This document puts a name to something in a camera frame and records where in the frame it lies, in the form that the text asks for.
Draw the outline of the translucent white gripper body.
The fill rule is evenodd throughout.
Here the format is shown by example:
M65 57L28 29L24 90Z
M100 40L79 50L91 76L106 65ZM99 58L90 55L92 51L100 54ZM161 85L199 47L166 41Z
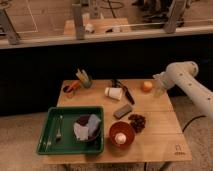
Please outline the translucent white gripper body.
M155 74L153 76L153 78L155 80L154 96L155 97L160 97L167 91L167 89L165 88L165 85L163 83L163 81L164 81L164 73Z

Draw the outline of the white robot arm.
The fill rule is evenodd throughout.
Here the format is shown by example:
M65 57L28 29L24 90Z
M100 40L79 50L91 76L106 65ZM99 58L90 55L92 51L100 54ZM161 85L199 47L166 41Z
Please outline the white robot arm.
M193 61L174 62L153 78L160 91L167 91L177 85L204 115L213 120L213 91L195 79L198 72L198 65Z

